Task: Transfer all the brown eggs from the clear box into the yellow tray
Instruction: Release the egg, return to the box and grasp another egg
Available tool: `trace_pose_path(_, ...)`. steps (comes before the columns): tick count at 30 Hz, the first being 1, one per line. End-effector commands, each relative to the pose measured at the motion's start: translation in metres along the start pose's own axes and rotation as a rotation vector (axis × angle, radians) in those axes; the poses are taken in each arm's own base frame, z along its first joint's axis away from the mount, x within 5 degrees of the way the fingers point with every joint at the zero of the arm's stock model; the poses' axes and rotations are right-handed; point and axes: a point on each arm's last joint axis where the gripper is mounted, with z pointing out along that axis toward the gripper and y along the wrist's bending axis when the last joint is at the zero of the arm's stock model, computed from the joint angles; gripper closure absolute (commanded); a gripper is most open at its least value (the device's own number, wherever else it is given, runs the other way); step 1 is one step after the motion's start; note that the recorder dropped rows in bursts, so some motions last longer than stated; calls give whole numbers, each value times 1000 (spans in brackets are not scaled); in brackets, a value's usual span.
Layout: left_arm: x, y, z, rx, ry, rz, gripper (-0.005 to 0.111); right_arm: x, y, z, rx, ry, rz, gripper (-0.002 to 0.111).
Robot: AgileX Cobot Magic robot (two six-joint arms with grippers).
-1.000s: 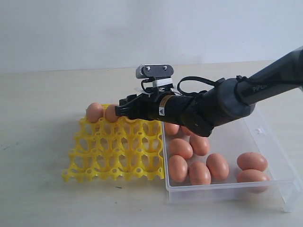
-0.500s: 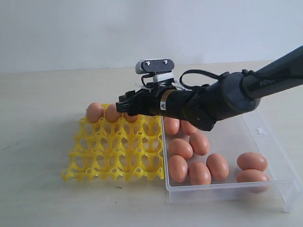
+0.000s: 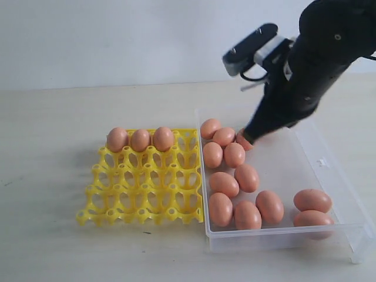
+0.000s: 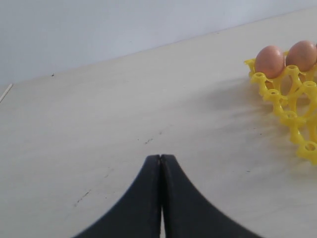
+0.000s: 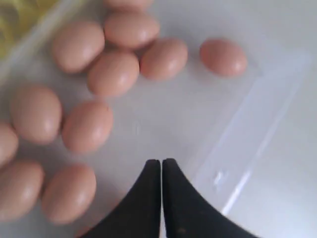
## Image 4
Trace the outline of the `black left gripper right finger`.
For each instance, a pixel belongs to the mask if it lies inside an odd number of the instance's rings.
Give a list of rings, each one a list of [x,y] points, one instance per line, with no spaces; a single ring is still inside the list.
[[[174,155],[160,157],[160,195],[167,238],[257,238],[227,217],[192,184]]]

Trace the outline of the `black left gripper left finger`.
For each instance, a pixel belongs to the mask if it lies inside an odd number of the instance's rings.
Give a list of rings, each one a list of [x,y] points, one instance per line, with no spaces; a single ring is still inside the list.
[[[151,155],[125,194],[77,238],[159,238],[160,155]]]

